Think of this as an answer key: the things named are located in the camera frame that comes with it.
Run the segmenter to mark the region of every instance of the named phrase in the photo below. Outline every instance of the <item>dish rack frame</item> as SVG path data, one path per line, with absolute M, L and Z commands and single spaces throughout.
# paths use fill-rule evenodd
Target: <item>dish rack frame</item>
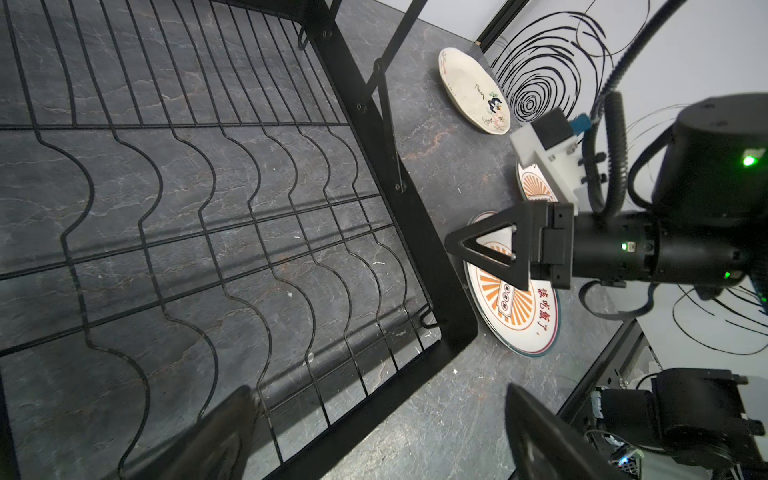
M 433 313 L 441 339 L 368 394 L 267 478 L 319 478 L 362 441 L 398 406 L 455 358 L 478 332 L 475 309 L 445 252 L 427 210 L 397 153 L 386 85 L 386 69 L 426 0 L 413 0 L 366 81 L 336 24 L 341 0 L 217 0 L 284 18 L 301 26 L 300 47 L 309 45 L 326 73 L 354 133 L 399 239 L 427 299 L 422 325 Z M 378 89 L 381 113 L 372 94 Z M 0 379 L 0 465 L 18 476 L 5 394 Z

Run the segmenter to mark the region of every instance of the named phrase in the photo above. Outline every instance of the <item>gray marble surface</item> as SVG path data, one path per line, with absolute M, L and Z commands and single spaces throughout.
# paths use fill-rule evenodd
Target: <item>gray marble surface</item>
M 0 19 L 0 371 L 22 476 L 113 478 L 122 457 L 130 474 L 243 384 L 288 458 L 439 338 L 409 322 L 424 296 L 338 102 L 291 22 L 203 0 L 72 4 L 8 0 L 12 31 Z M 342 5 L 369 74 L 402 14 Z M 388 71 L 441 236 L 520 194 L 508 139 L 439 83 L 447 46 L 485 65 L 417 22 Z M 560 300 L 546 356 L 481 322 L 329 478 L 507 476 L 506 384 L 557 409 L 617 328 Z M 268 431 L 257 446 L 249 478 L 279 464 Z

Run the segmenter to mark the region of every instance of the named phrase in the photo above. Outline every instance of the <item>metal bracket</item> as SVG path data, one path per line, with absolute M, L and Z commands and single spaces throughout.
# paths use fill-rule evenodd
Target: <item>metal bracket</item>
M 449 233 L 445 249 L 462 260 L 528 291 L 528 280 L 549 280 L 571 288 L 574 238 L 573 204 L 525 201 Z M 511 228 L 511 255 L 478 243 L 478 238 Z
M 402 180 L 402 162 L 400 153 L 397 151 L 397 139 L 395 137 L 395 126 L 392 122 L 392 107 L 389 103 L 389 90 L 386 86 L 386 73 L 381 68 L 381 58 L 373 62 L 373 75 L 378 80 L 379 101 L 382 108 L 382 120 L 384 120 L 384 136 L 386 137 L 387 157 L 395 162 L 397 168 L 397 184 L 395 190 L 402 193 L 406 191 L 406 183 Z
M 299 50 L 304 51 L 304 48 L 306 48 L 306 44 L 310 43 L 310 36 L 306 34 L 306 30 L 304 27 L 299 30 L 299 36 L 296 40 L 296 43 L 299 45 Z

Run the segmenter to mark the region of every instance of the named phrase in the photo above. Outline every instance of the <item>white plate with floral pattern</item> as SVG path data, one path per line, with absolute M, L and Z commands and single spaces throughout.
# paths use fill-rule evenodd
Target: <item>white plate with floral pattern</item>
M 451 101 L 465 117 L 490 134 L 507 133 L 507 101 L 491 75 L 474 58 L 457 48 L 444 48 L 438 68 Z

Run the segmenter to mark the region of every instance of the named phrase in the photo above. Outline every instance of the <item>wire rack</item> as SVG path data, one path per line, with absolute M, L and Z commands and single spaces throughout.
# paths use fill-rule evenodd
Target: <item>wire rack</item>
M 259 478 L 439 339 L 299 25 L 198 0 L 3 15 L 0 368 L 22 477 L 130 476 L 245 384 Z

